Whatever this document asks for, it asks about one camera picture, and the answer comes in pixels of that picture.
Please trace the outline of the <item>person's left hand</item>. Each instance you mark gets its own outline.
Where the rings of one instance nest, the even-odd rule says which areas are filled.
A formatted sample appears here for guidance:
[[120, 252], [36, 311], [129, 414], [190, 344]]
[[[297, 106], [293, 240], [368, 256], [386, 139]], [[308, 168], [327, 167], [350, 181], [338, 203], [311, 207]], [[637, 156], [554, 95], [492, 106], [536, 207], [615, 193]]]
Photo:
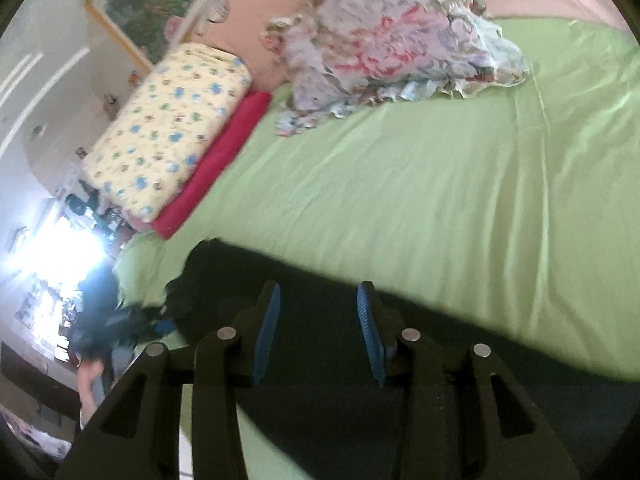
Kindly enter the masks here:
[[82, 360], [78, 366], [79, 426], [84, 429], [117, 382], [111, 360]]

